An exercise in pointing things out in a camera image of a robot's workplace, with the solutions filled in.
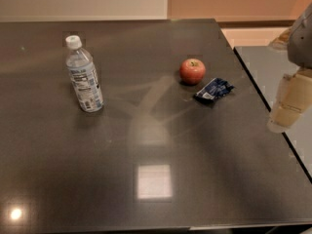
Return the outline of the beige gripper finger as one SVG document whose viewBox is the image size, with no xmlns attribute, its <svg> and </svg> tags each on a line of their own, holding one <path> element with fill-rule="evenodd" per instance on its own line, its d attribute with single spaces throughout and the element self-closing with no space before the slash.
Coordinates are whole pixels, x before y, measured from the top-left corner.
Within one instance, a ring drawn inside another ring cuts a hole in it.
<svg viewBox="0 0 312 234">
<path fill-rule="evenodd" d="M 275 50 L 285 50 L 287 48 L 291 30 L 288 28 L 284 30 L 278 37 L 269 43 L 269 47 Z"/>
<path fill-rule="evenodd" d="M 269 114 L 268 129 L 273 133 L 288 130 L 312 105 L 312 69 L 285 74 Z"/>
</svg>

